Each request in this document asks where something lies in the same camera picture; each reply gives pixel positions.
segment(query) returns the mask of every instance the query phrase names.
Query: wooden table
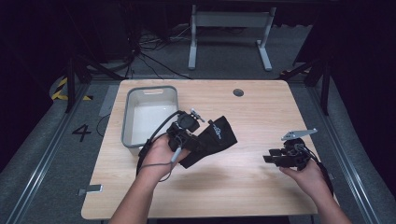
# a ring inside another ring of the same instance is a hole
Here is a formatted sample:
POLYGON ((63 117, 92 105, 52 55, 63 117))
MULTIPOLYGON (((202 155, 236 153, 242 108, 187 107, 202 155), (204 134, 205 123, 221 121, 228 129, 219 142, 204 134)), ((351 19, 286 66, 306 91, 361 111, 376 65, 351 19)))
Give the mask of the wooden table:
MULTIPOLYGON (((86 195, 81 211, 84 218, 111 218, 134 181, 138 158, 120 140, 128 90, 161 85, 177 89, 180 110, 190 111, 193 107, 206 120, 224 115, 238 143, 203 158, 189 169, 177 165, 170 179, 155 189, 148 217, 288 216, 317 212, 312 200, 291 178, 262 158, 269 155, 268 149, 283 146, 280 138, 288 131, 307 129, 285 81, 126 80, 120 84, 92 174, 91 185, 101 184, 103 191, 86 195), (243 90, 244 95, 233 95, 235 89, 243 90)), ((195 134, 206 126, 201 123, 195 134)), ((311 138, 303 139, 317 154, 311 138)))

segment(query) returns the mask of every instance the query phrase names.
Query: gray carpet floor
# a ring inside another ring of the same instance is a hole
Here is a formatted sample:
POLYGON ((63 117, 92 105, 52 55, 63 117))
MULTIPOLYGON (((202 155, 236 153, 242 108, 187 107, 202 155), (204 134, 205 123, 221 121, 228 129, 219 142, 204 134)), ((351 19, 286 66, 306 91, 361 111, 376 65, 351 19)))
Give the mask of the gray carpet floor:
MULTIPOLYGON (((177 28, 180 32, 185 27, 177 28)), ((188 69, 190 50, 189 35, 175 39, 174 43, 163 47, 143 51, 148 56, 165 64, 174 71, 194 79, 274 79, 283 70, 291 69, 293 60, 303 44, 310 27, 297 26, 274 27, 271 30, 266 48, 273 71, 265 72, 255 41, 261 38, 262 30, 244 29, 230 32, 224 29, 203 29, 198 35, 198 53, 195 70, 188 69)), ((114 66, 117 62, 106 64, 114 66)), ((129 71, 117 72, 120 76, 132 78, 182 78, 151 59, 139 56, 129 71)), ((308 128, 317 128, 312 135, 319 156, 334 176, 332 181, 337 199, 353 223, 396 223, 396 203, 386 185, 376 172, 361 146, 350 123, 347 111, 331 82, 329 96, 329 117, 323 117, 318 109, 320 85, 307 88, 299 75, 290 80, 290 89, 299 106, 308 128), (331 140, 328 123, 332 125, 348 159, 364 186, 377 220, 368 220, 365 211, 358 203, 355 191, 342 164, 337 158, 334 142, 331 140)), ((59 80, 49 91, 52 95, 59 80)), ((93 77, 92 83, 83 89, 77 83, 82 94, 93 96, 92 100, 80 101, 72 115, 64 113, 67 102, 55 100, 45 117, 36 125, 20 150, 0 174, 0 223, 7 223, 9 217, 15 217, 19 223, 100 223, 100 220, 84 220, 80 210, 84 195, 78 196, 79 189, 85 189, 90 182, 93 167, 99 152, 103 134, 106 131, 107 114, 111 111, 114 92, 119 85, 103 75, 93 77), (68 117, 58 146, 51 154, 49 168, 41 174, 36 189, 31 191, 30 200, 21 207, 19 199, 29 185, 34 170, 46 155, 49 145, 60 125, 68 117), (89 134, 73 134, 73 131, 88 126, 89 134)), ((320 223, 314 216, 315 223, 320 223)), ((290 223, 311 223, 310 216, 289 217, 290 223)))

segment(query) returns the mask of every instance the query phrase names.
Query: hazard tape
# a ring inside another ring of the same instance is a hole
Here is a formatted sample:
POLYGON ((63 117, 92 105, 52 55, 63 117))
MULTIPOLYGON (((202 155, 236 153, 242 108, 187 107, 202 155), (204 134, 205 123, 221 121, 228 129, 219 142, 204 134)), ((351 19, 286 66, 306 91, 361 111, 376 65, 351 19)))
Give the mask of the hazard tape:
MULTIPOLYGON (((64 77, 61 82, 59 82, 58 87, 55 90, 55 93, 52 94, 52 100, 68 100, 67 95, 61 95, 61 91, 64 88, 64 85, 67 83, 67 77, 64 77)), ((82 98, 82 100, 93 100, 93 96, 86 95, 82 98)))

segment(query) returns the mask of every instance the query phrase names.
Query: dark background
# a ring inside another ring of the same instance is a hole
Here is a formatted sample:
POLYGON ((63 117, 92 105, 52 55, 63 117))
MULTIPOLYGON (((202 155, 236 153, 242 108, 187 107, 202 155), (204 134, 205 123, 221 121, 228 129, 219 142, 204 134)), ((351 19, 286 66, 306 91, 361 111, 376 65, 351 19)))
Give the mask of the dark background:
MULTIPOLYGON (((123 7, 119 2, 0 2, 1 170, 50 108, 50 86, 64 75, 71 55, 86 55, 99 63, 124 59, 142 27, 166 38, 170 28, 190 21, 189 6, 122 3, 123 7), (133 13, 125 17, 123 10, 133 13)), ((333 47, 332 78, 366 153, 393 195, 394 8, 388 1, 364 0, 326 7, 326 13, 317 5, 285 5, 277 9, 274 20, 277 26, 315 23, 296 62, 309 62, 320 57, 325 46, 333 47)))

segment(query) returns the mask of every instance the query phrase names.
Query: wearable hand device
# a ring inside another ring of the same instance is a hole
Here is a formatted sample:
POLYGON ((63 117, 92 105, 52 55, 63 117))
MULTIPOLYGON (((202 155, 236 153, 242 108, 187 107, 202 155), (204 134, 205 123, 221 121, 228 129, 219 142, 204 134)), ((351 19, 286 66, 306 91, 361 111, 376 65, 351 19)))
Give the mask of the wearable hand device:
POLYGON ((332 182, 326 167, 318 160, 315 153, 305 146, 305 142, 300 138, 316 132, 316 129, 288 132, 281 138, 286 140, 283 148, 269 149, 270 156, 263 157, 267 163, 274 163, 276 166, 281 167, 297 167, 297 170, 303 170, 309 160, 314 160, 320 168, 330 192, 333 194, 332 182))
POLYGON ((178 110, 169 116, 163 124, 161 124, 140 150, 139 161, 136 167, 136 175, 138 174, 153 141, 155 141, 154 137, 157 135, 158 131, 176 115, 178 115, 177 121, 172 122, 170 127, 166 130, 166 133, 169 135, 168 145, 171 150, 175 152, 175 155, 171 159, 171 163, 177 159, 182 148, 186 148, 191 152, 186 158, 179 162, 187 169, 203 157, 218 153, 237 143, 231 125, 224 116, 216 119, 215 121, 210 120, 208 122, 209 126, 196 136, 192 133, 200 127, 198 119, 201 122, 205 121, 194 109, 191 109, 190 114, 178 110))

